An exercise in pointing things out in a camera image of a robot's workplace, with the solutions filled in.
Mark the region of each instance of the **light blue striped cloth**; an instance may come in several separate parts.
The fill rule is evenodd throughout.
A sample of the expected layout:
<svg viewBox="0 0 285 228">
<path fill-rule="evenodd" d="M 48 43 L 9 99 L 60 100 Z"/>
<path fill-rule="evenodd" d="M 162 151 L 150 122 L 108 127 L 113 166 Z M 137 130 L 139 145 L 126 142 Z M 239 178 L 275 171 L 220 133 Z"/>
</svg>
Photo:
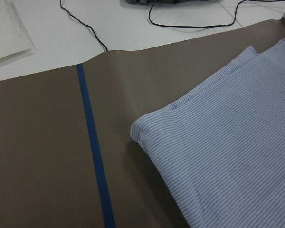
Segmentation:
<svg viewBox="0 0 285 228">
<path fill-rule="evenodd" d="M 285 39 L 249 47 L 130 135 L 192 228 L 285 228 Z"/>
</svg>

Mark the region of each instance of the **blue painter's tape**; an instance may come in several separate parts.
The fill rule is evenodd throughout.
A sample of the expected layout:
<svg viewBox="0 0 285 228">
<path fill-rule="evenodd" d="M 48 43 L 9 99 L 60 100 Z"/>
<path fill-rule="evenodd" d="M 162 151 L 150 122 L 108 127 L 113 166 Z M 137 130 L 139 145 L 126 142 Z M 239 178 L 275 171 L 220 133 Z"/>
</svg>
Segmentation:
<svg viewBox="0 0 285 228">
<path fill-rule="evenodd" d="M 101 202 L 102 213 L 104 217 L 104 223 L 106 228 L 115 228 L 115 220 L 112 210 L 112 204 L 110 200 L 110 194 L 108 185 L 105 178 L 105 169 L 103 165 L 103 160 L 100 153 L 100 147 L 96 132 L 96 126 L 93 117 L 92 106 L 90 102 L 89 92 L 86 86 L 86 77 L 84 72 L 84 67 L 82 64 L 76 65 L 78 79 L 80 84 L 82 102 L 85 109 L 85 120 L 88 129 L 88 134 L 90 138 L 92 156 L 94 160 L 94 168 L 96 174 L 96 180 L 98 185 L 98 192 Z"/>
</svg>

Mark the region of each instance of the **striped fabric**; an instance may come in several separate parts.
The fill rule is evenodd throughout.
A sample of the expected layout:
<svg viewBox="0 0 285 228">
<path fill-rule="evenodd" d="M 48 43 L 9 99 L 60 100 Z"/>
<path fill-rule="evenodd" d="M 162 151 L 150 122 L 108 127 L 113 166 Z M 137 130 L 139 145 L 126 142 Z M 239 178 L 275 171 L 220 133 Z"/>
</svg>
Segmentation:
<svg viewBox="0 0 285 228">
<path fill-rule="evenodd" d="M 191 227 L 285 227 L 285 39 L 248 48 L 130 135 Z"/>
</svg>

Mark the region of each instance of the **black wire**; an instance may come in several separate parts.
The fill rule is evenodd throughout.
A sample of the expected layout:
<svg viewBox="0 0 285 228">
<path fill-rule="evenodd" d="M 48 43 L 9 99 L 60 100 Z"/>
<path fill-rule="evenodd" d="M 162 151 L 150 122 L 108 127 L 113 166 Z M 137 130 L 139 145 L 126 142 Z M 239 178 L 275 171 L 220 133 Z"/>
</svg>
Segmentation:
<svg viewBox="0 0 285 228">
<path fill-rule="evenodd" d="M 77 17 L 75 17 L 74 15 L 72 15 L 72 14 L 70 13 L 70 11 L 68 11 L 66 8 L 64 8 L 64 7 L 62 6 L 61 1 L 62 1 L 62 0 L 60 0 L 60 7 L 61 7 L 62 9 L 64 9 L 66 12 L 68 12 L 68 14 L 69 14 L 72 18 L 76 19 L 80 24 L 82 24 L 82 25 L 84 25 L 84 26 L 90 28 L 91 31 L 93 32 L 95 38 L 97 39 L 97 41 L 105 48 L 105 51 L 108 51 L 108 48 L 106 47 L 106 45 L 105 45 L 103 42 L 100 41 L 100 39 L 98 38 L 98 36 L 97 36 L 96 33 L 94 32 L 94 29 L 93 29 L 91 26 L 89 26 L 89 25 L 83 23 L 81 20 L 79 20 L 79 19 L 78 19 Z"/>
<path fill-rule="evenodd" d="M 151 8 L 150 8 L 150 11 L 149 11 L 149 21 L 153 24 L 153 25 L 156 25 L 156 26 L 160 26 L 160 27 L 169 27 L 169 28 L 198 28 L 198 29 L 205 29 L 205 28 L 215 28 L 215 27 L 226 27 L 226 26 L 231 26 L 235 23 L 236 21 L 236 18 L 237 18 L 237 10 L 238 10 L 238 6 L 245 2 L 245 1 L 257 1 L 257 2 L 277 2 L 277 1 L 285 1 L 285 0 L 273 0 L 273 1 L 270 1 L 270 0 L 242 0 L 240 1 L 238 4 L 237 4 L 237 7 L 236 7 L 236 11 L 234 13 L 234 18 L 233 18 L 233 21 L 230 23 L 230 24 L 225 24 L 225 25 L 209 25 L 209 26 L 178 26 L 178 25 L 161 25 L 161 24 L 157 24 L 157 23 L 154 23 L 152 20 L 151 20 L 151 11 L 153 9 L 153 6 L 155 5 L 155 3 L 157 2 L 157 0 L 154 0 Z"/>
</svg>

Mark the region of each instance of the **white paper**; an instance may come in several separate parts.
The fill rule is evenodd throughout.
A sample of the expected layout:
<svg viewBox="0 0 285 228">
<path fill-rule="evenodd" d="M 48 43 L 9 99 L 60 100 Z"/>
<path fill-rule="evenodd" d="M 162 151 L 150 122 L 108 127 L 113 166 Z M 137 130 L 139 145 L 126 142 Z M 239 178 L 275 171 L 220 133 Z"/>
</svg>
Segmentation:
<svg viewBox="0 0 285 228">
<path fill-rule="evenodd" d="M 0 0 L 0 59 L 31 48 L 7 2 Z"/>
</svg>

